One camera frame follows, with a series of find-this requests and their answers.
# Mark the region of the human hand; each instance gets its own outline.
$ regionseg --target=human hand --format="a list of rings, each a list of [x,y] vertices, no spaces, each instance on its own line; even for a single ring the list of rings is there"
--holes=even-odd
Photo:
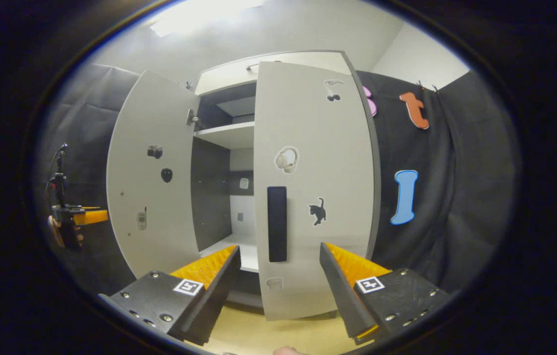
[[[292,348],[290,346],[283,346],[282,348],[278,348],[274,350],[272,355],[306,355],[303,353],[299,353],[296,348]]]

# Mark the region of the orange textured pad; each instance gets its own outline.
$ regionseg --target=orange textured pad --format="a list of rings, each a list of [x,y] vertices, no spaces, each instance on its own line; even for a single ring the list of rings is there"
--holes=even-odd
[[[103,220],[108,220],[107,210],[100,211],[87,211],[85,213],[79,213],[74,215],[74,223],[76,225],[86,225],[98,222],[103,222]]]
[[[355,286],[355,281],[366,279],[373,276],[385,275],[391,270],[381,267],[370,260],[364,259],[357,254],[353,254],[350,251],[346,251],[335,245],[324,243],[329,247],[329,250],[335,257],[335,261],[339,265],[342,274],[348,281],[348,284],[353,288]]]
[[[193,261],[189,265],[172,272],[171,276],[203,283],[204,288],[208,289],[208,286],[215,279],[219,270],[222,269],[222,266],[228,260],[235,247],[237,246],[232,245],[197,261]]]

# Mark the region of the floor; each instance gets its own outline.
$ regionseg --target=floor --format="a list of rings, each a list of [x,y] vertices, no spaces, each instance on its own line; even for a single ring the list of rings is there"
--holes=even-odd
[[[370,344],[355,346],[342,318],[336,315],[265,321],[253,308],[228,304],[222,308],[210,341],[201,348],[214,354],[271,355],[274,349],[291,346],[308,355],[334,355]]]

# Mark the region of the white shelf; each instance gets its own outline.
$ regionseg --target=white shelf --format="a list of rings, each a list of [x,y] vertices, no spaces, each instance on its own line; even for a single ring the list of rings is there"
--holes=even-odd
[[[198,139],[221,145],[228,149],[254,147],[254,122],[229,124],[194,133]]]
[[[241,270],[259,272],[259,259],[256,252],[256,236],[231,234],[210,247],[200,251],[199,255],[203,258],[204,256],[208,256],[214,252],[220,251],[221,249],[227,248],[230,245],[239,245],[239,249],[241,251]]]

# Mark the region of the black cat sticker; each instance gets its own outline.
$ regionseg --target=black cat sticker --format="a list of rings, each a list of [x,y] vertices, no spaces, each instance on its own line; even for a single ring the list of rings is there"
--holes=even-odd
[[[316,216],[315,225],[321,224],[323,220],[326,220],[326,209],[324,209],[324,198],[318,197],[318,200],[322,201],[319,206],[309,205],[309,214]]]

